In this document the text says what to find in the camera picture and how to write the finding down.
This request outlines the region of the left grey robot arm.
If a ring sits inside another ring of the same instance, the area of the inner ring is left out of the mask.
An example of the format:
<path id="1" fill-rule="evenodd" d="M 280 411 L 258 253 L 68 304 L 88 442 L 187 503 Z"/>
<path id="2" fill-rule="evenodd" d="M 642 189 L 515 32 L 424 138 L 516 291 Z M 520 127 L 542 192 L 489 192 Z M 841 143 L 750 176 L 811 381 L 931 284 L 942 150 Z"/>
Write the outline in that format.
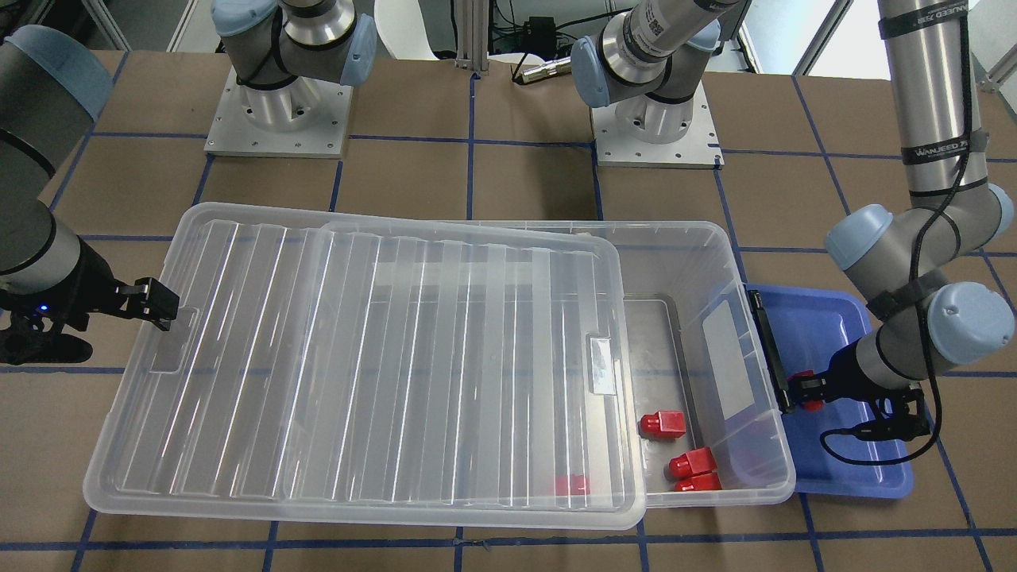
<path id="1" fill-rule="evenodd" d="M 988 133 L 976 104 L 966 1 L 880 1 L 878 28 L 891 73 L 911 207 L 868 205 L 843 218 L 825 249 L 868 301 L 880 328 L 839 349 L 821 373 L 778 386 L 787 408 L 846 398 L 897 412 L 922 381 L 1006 346 L 1015 321 L 998 293 L 950 281 L 943 268 L 1012 223 L 1015 206 L 988 180 Z M 690 100 L 704 64 L 693 44 L 717 42 L 733 1 L 642 1 L 570 51 L 585 104 L 638 97 Z"/>

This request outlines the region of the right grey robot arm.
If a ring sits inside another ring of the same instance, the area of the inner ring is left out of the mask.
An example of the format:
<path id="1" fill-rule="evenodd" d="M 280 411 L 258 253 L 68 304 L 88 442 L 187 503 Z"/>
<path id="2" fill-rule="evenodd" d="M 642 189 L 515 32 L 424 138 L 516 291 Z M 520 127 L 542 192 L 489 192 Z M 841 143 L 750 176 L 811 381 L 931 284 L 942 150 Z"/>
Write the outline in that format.
<path id="1" fill-rule="evenodd" d="M 377 23 L 351 1 L 215 1 L 211 20 L 257 126 L 289 128 L 312 80 L 356 87 L 377 58 Z M 170 330 L 180 298 L 151 276 L 132 284 L 39 201 L 99 119 L 111 75 L 60 30 L 23 25 L 2 41 L 2 362 L 81 363 L 92 314 Z"/>

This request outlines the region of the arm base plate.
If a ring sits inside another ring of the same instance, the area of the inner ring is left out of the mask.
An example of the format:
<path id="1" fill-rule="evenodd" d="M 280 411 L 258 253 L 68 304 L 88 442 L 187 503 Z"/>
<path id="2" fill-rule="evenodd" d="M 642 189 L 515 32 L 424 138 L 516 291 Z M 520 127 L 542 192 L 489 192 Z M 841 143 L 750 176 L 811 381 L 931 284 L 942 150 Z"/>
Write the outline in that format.
<path id="1" fill-rule="evenodd" d="M 725 165 L 704 85 L 679 104 L 640 95 L 590 110 L 600 164 L 618 168 L 715 169 Z"/>
<path id="2" fill-rule="evenodd" d="M 341 159 L 354 89 L 299 77 L 275 91 L 240 85 L 230 70 L 204 151 L 217 157 Z"/>

